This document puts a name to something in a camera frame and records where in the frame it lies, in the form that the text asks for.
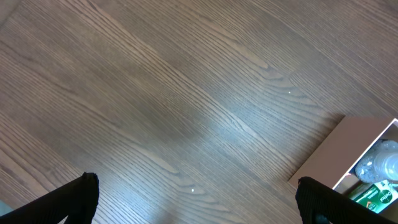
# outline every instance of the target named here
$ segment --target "wood grain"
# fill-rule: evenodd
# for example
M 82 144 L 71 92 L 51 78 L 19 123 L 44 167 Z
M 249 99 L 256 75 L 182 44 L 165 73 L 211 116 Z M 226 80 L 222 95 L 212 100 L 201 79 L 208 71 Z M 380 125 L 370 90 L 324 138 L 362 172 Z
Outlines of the wood grain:
M 7 18 L 17 9 L 21 0 L 0 1 L 0 27 L 7 21 Z
M 343 115 L 396 114 L 396 19 L 371 0 L 22 0 L 0 28 L 0 200 L 88 171 L 97 223 L 298 223 L 287 180 Z

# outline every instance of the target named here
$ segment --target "plastic water bottle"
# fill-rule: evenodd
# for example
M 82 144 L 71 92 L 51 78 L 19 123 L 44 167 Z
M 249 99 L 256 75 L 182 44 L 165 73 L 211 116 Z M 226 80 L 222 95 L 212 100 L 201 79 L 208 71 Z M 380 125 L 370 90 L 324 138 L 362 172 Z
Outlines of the plastic water bottle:
M 374 170 L 387 180 L 398 180 L 398 151 L 381 151 L 374 158 Z
M 356 165 L 355 174 L 365 183 L 398 180 L 398 143 L 375 143 Z

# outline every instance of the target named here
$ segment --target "cardboard box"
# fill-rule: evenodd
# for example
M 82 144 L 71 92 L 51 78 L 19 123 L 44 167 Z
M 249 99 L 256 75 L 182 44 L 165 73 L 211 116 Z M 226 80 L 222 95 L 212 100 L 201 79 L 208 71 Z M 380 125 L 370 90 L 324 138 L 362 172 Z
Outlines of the cardboard box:
M 300 169 L 289 179 L 298 187 L 301 177 L 312 177 L 329 188 L 347 194 L 362 182 L 349 171 L 378 139 L 398 142 L 398 120 L 395 118 L 360 118 L 347 116 L 319 145 Z M 398 201 L 380 215 L 398 222 Z

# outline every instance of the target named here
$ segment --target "green label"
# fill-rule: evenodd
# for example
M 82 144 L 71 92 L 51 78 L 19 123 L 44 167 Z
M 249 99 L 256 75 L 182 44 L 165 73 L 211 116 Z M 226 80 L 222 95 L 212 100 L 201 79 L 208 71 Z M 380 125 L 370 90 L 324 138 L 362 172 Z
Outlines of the green label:
M 389 203 L 392 200 L 392 193 L 389 190 L 382 190 L 379 193 L 381 203 Z
M 376 205 L 376 204 L 374 204 L 374 203 L 370 203 L 370 204 L 369 204 L 369 207 L 368 207 L 368 209 L 370 209 L 370 210 L 374 210 L 376 207 L 377 207 L 377 205 Z

